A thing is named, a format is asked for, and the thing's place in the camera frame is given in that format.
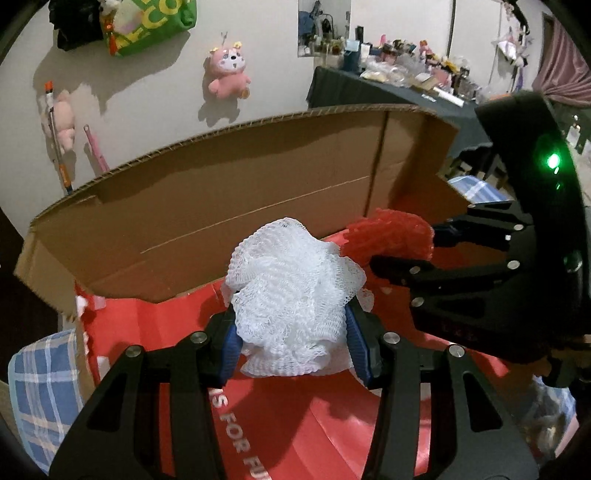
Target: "pink stuffed animal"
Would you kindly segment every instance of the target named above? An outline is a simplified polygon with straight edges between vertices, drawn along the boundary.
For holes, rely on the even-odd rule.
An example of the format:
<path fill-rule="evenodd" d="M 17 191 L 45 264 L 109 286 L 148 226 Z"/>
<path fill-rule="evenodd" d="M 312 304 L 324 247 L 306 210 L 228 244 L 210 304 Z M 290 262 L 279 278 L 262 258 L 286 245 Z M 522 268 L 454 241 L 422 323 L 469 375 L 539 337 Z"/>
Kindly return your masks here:
<path fill-rule="evenodd" d="M 209 91 L 217 98 L 224 99 L 230 95 L 248 98 L 251 91 L 248 84 L 250 78 L 244 74 L 246 61 L 241 53 L 242 44 L 236 42 L 233 48 L 214 48 L 210 53 L 209 72 L 216 79 L 209 84 Z"/>
<path fill-rule="evenodd" d="M 74 110 L 70 105 L 70 93 L 67 90 L 62 91 L 53 104 L 53 115 L 56 119 L 57 142 L 60 144 L 60 151 L 63 155 L 74 148 Z M 51 138 L 51 129 L 47 114 L 41 114 L 41 123 L 46 136 Z"/>

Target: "red mesh sponge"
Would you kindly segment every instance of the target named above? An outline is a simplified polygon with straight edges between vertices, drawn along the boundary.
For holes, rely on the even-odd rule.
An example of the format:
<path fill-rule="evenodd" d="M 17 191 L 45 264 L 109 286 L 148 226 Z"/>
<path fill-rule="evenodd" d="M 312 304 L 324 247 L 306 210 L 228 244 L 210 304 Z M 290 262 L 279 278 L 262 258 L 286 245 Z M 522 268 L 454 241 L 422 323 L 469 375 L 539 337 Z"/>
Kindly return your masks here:
<path fill-rule="evenodd" d="M 352 223 L 345 231 L 347 240 L 341 255 L 366 267 L 374 255 L 431 260 L 433 228 L 412 213 L 376 209 L 370 218 Z"/>

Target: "black bag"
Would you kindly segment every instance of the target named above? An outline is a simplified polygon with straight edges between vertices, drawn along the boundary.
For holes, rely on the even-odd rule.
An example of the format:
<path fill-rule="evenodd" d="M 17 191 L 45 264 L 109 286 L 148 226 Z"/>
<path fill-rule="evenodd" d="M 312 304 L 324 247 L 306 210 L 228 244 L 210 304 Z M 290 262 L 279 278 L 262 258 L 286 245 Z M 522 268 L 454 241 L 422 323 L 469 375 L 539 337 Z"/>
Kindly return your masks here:
<path fill-rule="evenodd" d="M 73 50 L 103 39 L 97 0 L 50 0 L 49 21 L 57 33 L 57 48 Z"/>

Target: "blue plaid fabric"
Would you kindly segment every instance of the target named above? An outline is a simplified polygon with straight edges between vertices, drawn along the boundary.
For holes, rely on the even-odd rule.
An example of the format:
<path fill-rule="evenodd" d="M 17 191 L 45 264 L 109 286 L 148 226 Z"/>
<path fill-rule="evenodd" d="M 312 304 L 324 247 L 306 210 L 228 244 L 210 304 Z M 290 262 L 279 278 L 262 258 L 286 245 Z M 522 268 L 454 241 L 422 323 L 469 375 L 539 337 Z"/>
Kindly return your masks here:
<path fill-rule="evenodd" d="M 76 334 L 66 330 L 26 346 L 8 365 L 22 444 L 45 473 L 82 410 L 75 354 Z"/>
<path fill-rule="evenodd" d="M 449 180 L 448 183 L 472 203 L 504 202 L 509 200 L 492 185 L 472 175 L 456 177 Z"/>

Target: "dark tablecloth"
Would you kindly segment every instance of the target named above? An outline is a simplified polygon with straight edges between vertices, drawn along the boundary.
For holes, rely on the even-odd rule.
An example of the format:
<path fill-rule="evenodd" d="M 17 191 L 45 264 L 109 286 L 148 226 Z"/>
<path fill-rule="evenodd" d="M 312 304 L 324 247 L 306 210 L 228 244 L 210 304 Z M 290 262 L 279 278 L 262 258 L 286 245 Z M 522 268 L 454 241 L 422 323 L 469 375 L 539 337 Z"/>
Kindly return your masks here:
<path fill-rule="evenodd" d="M 370 82 L 351 72 L 318 67 L 314 71 L 307 100 L 310 108 L 359 103 L 413 103 L 435 111 L 441 119 L 458 128 L 449 151 L 451 158 L 456 158 L 467 148 L 491 145 L 476 117 L 473 102 L 465 102 L 463 107 L 439 98 L 432 102 L 414 90 Z"/>

